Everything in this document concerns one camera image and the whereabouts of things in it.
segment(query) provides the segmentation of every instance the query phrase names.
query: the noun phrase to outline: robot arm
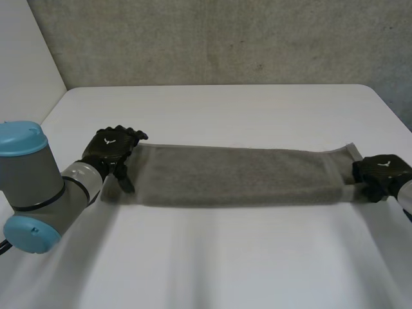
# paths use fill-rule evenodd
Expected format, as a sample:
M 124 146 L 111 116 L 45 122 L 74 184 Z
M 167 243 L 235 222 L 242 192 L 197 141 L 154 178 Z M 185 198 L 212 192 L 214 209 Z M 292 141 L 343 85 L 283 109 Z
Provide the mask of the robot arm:
M 394 196 L 412 221 L 412 168 L 394 154 L 366 157 L 353 163 L 356 182 L 365 183 L 363 194 L 372 203 Z
M 134 192 L 125 161 L 146 139 L 145 133 L 122 126 L 99 130 L 81 160 L 60 174 L 39 125 L 0 124 L 0 189 L 14 210 L 3 228 L 0 253 L 11 245 L 30 253 L 49 251 L 94 202 L 109 174 L 123 191 Z

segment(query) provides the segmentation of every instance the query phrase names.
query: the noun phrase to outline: cloth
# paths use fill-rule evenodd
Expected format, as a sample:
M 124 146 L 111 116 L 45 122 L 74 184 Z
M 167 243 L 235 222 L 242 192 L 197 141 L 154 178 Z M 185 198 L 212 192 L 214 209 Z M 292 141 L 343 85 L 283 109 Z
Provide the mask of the cloth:
M 362 185 L 351 174 L 357 160 L 362 156 L 353 144 L 322 153 L 140 144 L 129 163 L 136 188 L 129 203 L 241 207 L 358 201 Z

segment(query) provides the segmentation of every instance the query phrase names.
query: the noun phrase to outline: light blue cap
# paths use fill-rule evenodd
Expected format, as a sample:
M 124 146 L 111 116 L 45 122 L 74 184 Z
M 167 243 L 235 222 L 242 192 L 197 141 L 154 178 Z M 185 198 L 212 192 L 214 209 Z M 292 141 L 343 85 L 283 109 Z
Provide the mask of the light blue cap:
M 41 127 L 32 121 L 0 124 L 0 156 L 24 156 L 48 145 Z
M 45 222 L 24 216 L 10 217 L 3 227 L 3 233 L 9 243 L 29 253 L 45 253 L 62 238 Z

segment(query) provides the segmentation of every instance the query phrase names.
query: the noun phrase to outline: cable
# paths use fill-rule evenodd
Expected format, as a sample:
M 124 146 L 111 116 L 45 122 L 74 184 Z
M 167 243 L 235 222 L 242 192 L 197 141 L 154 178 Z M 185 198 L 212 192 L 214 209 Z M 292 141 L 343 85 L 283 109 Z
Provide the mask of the cable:
M 7 250 L 13 246 L 7 240 L 2 241 L 0 245 L 2 245 L 2 247 L 0 248 L 0 255 L 7 252 Z

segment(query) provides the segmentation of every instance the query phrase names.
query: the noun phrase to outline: concrete wall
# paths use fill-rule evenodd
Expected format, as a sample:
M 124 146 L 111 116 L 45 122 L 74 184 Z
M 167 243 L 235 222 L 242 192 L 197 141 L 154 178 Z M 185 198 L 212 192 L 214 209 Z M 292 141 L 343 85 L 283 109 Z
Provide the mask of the concrete wall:
M 412 128 L 410 0 L 28 2 L 69 89 L 359 83 Z

